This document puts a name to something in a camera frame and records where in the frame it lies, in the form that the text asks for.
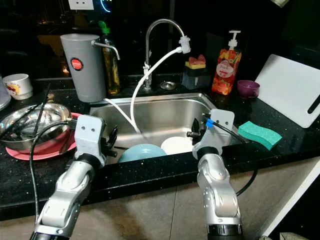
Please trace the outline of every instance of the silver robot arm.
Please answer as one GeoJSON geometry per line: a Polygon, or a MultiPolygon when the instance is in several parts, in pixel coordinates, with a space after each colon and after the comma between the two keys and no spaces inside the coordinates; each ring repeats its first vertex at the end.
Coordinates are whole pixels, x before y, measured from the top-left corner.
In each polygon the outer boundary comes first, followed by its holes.
{"type": "MultiPolygon", "coordinates": [[[[230,128],[234,114],[211,110],[215,118],[227,118],[230,128]]],[[[219,134],[216,127],[207,127],[192,154],[199,160],[197,182],[203,193],[208,240],[242,240],[243,231],[238,199],[230,185],[230,175],[220,154],[228,142],[228,133],[219,134]]]]}
{"type": "Polygon", "coordinates": [[[95,172],[106,163],[106,157],[101,153],[104,127],[101,118],[78,117],[74,134],[76,160],[58,178],[53,195],[39,215],[31,240],[67,240],[71,237],[95,172]]]}

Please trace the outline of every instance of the stainless steel sink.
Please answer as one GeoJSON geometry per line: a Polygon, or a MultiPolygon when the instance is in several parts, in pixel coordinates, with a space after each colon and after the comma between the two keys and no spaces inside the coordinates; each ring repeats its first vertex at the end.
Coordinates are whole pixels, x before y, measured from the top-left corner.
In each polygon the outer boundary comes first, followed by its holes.
{"type": "MultiPolygon", "coordinates": [[[[130,116],[131,98],[113,99],[120,108],[130,116]]],[[[194,119],[199,123],[203,119],[202,113],[209,113],[216,108],[202,93],[186,93],[161,96],[137,97],[134,104],[135,121],[143,136],[136,134],[134,128],[114,108],[108,104],[102,107],[92,107],[90,115],[104,119],[107,127],[103,133],[107,137],[115,125],[118,126],[118,136],[115,146],[130,148],[137,144],[161,143],[170,137],[186,137],[191,131],[194,119]]],[[[110,157],[108,164],[116,163],[123,150],[115,149],[118,157],[110,157]]]]}

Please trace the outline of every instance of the wall socket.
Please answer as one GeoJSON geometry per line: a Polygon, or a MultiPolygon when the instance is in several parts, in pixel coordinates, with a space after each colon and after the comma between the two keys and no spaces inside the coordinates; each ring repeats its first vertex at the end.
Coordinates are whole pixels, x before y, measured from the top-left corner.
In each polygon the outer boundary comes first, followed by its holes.
{"type": "Polygon", "coordinates": [[[94,10],[93,0],[68,0],[71,10],[94,10]]]}

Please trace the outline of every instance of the blue bowl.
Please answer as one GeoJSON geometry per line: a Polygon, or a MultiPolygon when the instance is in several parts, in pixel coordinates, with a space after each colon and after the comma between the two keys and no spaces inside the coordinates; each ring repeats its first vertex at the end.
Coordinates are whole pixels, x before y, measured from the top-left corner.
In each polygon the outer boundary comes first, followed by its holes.
{"type": "Polygon", "coordinates": [[[126,150],[119,158],[118,163],[161,157],[165,155],[167,154],[161,147],[153,144],[138,144],[126,150]]]}

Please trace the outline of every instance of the stainless steel bowl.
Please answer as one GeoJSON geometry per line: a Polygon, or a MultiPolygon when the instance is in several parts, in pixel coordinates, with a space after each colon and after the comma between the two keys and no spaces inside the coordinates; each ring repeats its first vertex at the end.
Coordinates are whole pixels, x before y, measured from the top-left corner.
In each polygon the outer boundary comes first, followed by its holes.
{"type": "MultiPolygon", "coordinates": [[[[0,134],[32,107],[33,106],[24,107],[5,117],[0,123],[0,134]]],[[[41,105],[21,119],[13,127],[13,131],[4,136],[0,142],[4,143],[5,146],[10,149],[21,153],[29,153],[34,141],[33,132],[39,116],[40,108],[41,105]]],[[[65,121],[70,116],[71,113],[67,107],[61,104],[47,103],[44,106],[37,132],[39,133],[43,128],[50,124],[65,121]]],[[[57,142],[63,141],[68,129],[69,127],[66,125],[50,128],[40,137],[37,145],[35,146],[34,152],[36,153],[50,148],[57,142]]]]}

